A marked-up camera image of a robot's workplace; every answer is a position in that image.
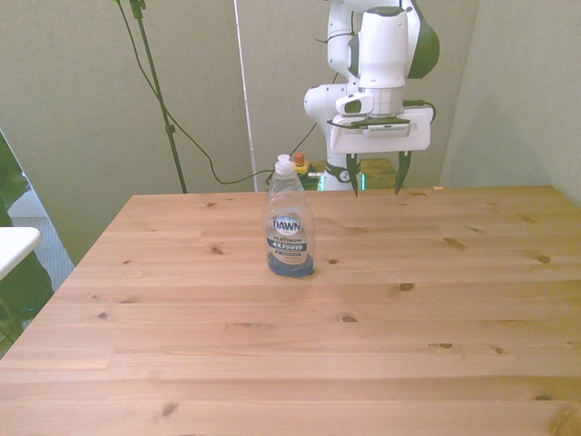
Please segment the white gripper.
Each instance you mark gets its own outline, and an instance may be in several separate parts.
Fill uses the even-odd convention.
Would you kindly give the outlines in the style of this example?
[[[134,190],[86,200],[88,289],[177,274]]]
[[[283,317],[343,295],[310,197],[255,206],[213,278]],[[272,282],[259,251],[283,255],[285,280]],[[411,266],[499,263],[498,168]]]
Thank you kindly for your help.
[[[346,169],[355,196],[359,195],[357,154],[399,152],[399,168],[394,182],[398,195],[409,172],[411,151],[421,151],[430,145],[432,108],[405,108],[402,114],[388,121],[373,121],[366,116],[336,115],[330,125],[330,150],[346,154]]]

